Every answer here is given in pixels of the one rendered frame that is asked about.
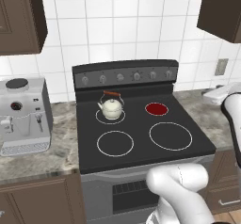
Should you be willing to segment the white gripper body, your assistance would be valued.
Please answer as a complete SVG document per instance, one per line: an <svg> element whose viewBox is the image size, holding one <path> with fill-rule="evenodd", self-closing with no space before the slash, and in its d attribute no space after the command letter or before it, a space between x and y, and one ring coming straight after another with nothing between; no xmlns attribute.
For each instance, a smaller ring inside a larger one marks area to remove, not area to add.
<svg viewBox="0 0 241 224"><path fill-rule="evenodd" d="M219 88L211 89L202 94L206 104L221 105L225 98L235 92L241 92L241 82L233 82Z"/></svg>

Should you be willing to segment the glowing red burner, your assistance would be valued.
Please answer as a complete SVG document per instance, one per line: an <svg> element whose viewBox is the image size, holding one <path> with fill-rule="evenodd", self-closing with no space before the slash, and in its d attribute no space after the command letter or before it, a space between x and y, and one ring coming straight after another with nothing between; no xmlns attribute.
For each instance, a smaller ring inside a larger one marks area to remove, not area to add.
<svg viewBox="0 0 241 224"><path fill-rule="evenodd" d="M153 116L165 116L169 112L169 109L160 103L149 103L145 106L145 110Z"/></svg>

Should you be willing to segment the black and grey stove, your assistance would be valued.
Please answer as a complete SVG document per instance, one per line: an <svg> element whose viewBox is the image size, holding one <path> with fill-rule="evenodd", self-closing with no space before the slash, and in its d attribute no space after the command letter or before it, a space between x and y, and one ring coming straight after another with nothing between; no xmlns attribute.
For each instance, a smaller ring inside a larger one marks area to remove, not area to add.
<svg viewBox="0 0 241 224"><path fill-rule="evenodd" d="M76 98L80 174L210 156L216 147L173 95L179 64L171 59L123 60L75 66L72 78ZM168 79L166 71L171 70ZM135 81L133 74L141 78ZM150 78L156 72L156 78ZM117 74L124 76L117 80ZM107 81L100 83L100 76ZM82 77L88 84L82 83ZM104 91L124 100L117 120L108 120L98 106ZM153 116L149 103L164 104L169 112Z"/></svg>

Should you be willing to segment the brown drawer front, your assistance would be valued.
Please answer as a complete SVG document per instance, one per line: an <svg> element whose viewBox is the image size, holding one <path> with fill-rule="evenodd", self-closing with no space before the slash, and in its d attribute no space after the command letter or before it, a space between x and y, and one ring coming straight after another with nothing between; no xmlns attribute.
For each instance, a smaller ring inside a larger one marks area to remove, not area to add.
<svg viewBox="0 0 241 224"><path fill-rule="evenodd" d="M237 163L234 150L218 151L210 170L210 184L227 184L237 181Z"/></svg>
<svg viewBox="0 0 241 224"><path fill-rule="evenodd" d="M218 201L232 201L232 200L241 200L239 197L239 189L237 185L234 186L226 186L222 188L209 189L206 195L206 203L211 210L211 212L215 214L226 213L230 211L236 211L241 209L241 202L232 205L221 206Z"/></svg>

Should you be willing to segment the grey oven door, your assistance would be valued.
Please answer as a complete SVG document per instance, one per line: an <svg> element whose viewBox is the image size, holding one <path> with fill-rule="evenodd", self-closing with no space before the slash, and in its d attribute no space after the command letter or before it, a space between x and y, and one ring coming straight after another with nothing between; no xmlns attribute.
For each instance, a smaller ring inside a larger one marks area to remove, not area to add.
<svg viewBox="0 0 241 224"><path fill-rule="evenodd" d="M213 155L134 168L82 174L88 224L139 224L158 205L159 197L146 185L150 168L195 164L209 170Z"/></svg>

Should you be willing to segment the grey coffee machine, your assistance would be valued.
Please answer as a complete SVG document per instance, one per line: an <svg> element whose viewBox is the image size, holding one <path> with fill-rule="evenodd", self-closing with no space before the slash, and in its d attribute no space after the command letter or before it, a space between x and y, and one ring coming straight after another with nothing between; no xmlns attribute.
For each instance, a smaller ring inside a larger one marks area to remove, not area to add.
<svg viewBox="0 0 241 224"><path fill-rule="evenodd" d="M51 145L53 121L43 77L0 81L1 156L47 151Z"/></svg>

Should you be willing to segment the brown base cupboard door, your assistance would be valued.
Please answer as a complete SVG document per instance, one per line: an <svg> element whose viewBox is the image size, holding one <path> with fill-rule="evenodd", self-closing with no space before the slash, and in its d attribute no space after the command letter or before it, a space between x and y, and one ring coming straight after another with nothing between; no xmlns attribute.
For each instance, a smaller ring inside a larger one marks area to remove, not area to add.
<svg viewBox="0 0 241 224"><path fill-rule="evenodd" d="M80 174L0 185L0 224L87 224Z"/></svg>

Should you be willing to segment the grey wall outlet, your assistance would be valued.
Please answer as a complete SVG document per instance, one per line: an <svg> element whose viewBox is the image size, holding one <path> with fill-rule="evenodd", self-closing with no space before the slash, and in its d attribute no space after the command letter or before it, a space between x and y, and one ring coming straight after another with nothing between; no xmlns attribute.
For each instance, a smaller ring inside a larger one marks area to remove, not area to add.
<svg viewBox="0 0 241 224"><path fill-rule="evenodd" d="M221 58L217 61L215 76L223 75L225 73L228 61L228 58Z"/></svg>

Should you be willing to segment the dark brown wall cupboard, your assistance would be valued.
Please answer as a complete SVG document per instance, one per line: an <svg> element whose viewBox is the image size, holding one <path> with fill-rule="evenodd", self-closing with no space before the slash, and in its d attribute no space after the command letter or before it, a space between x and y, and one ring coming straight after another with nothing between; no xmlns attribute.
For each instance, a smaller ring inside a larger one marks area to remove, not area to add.
<svg viewBox="0 0 241 224"><path fill-rule="evenodd" d="M197 28L241 43L241 0L202 0Z"/></svg>
<svg viewBox="0 0 241 224"><path fill-rule="evenodd" d="M47 34L42 0L0 0L0 56L39 54Z"/></svg>

